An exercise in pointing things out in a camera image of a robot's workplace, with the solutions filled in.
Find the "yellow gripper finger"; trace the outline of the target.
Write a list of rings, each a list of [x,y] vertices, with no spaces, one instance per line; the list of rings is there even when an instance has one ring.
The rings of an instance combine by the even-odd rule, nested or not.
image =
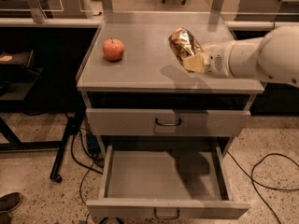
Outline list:
[[[182,60],[183,67],[191,73],[204,74],[210,71],[210,61],[205,53],[198,53]]]

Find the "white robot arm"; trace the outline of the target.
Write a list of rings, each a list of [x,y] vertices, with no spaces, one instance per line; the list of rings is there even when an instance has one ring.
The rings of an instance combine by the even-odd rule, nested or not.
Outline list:
[[[182,60],[191,73],[254,79],[299,87],[299,27],[283,26],[264,37],[205,44]]]

